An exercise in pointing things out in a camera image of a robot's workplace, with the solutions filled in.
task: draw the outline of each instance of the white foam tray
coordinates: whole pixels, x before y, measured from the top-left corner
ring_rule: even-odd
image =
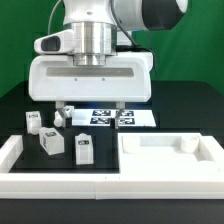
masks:
[[[0,149],[0,198],[224,199],[222,147],[198,134],[199,151],[182,153],[183,135],[119,134],[119,174],[8,173],[23,150],[22,136],[11,136]],[[140,151],[125,153],[124,136],[139,136]]]

